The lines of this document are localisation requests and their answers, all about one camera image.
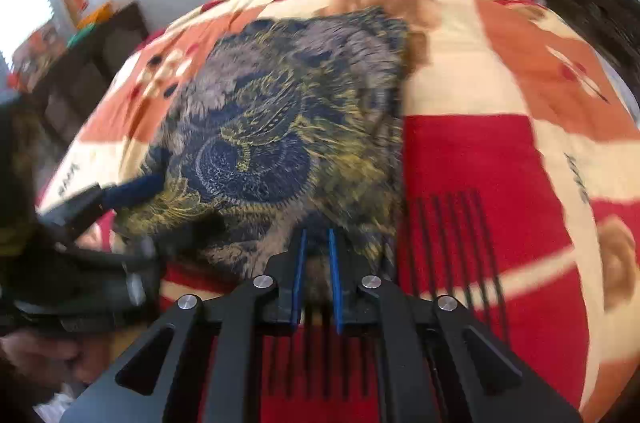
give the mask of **bed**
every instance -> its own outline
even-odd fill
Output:
[[[595,52],[531,0],[214,0],[124,64],[41,209],[164,172],[156,199],[83,237],[111,251],[220,212],[225,236],[170,267],[165,305],[228,292],[298,220],[329,215],[374,271],[456,296],[593,422],[640,358],[639,155]],[[340,395],[329,323],[266,339],[262,421],[375,418],[362,368]],[[284,365],[305,339],[322,349],[313,380]]]

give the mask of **hand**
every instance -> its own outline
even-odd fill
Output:
[[[21,330],[0,339],[0,344],[9,362],[20,373],[53,388],[71,378],[91,383],[110,361],[110,338],[107,336],[50,339],[35,331]]]

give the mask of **bright window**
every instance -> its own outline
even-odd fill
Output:
[[[0,52],[12,69],[14,51],[53,16],[49,0],[0,0]]]

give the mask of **dark wooden furniture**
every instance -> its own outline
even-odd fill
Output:
[[[638,0],[546,0],[616,69],[640,101],[640,2]]]
[[[61,149],[67,148],[120,66],[147,36],[140,8],[133,2],[98,24],[47,67],[30,97],[43,129]],[[61,120],[64,114],[72,120]]]

